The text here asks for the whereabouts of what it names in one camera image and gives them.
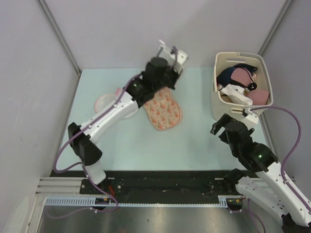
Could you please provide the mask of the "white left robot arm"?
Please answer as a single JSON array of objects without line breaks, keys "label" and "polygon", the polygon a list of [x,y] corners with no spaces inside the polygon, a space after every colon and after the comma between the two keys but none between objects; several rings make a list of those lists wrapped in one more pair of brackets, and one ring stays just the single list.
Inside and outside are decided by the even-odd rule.
[{"label": "white left robot arm", "polygon": [[70,147],[82,162],[95,193],[107,190],[106,174],[100,163],[103,153],[97,147],[102,135],[120,120],[134,115],[159,90],[175,89],[184,61],[183,55],[151,58],[145,70],[131,78],[103,110],[80,125],[73,122],[68,126]]}]

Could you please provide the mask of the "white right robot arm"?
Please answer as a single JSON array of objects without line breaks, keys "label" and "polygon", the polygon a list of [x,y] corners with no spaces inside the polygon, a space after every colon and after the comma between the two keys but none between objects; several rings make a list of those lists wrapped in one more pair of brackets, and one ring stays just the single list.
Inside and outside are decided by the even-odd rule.
[{"label": "white right robot arm", "polygon": [[212,125],[211,134],[219,135],[229,145],[231,153],[248,170],[255,173],[271,189],[270,192],[256,184],[239,169],[225,176],[224,189],[230,195],[246,196],[280,225],[285,233],[309,233],[311,231],[311,201],[282,169],[282,163],[264,144],[253,141],[251,134],[258,117],[249,113],[241,121],[223,114]]}]

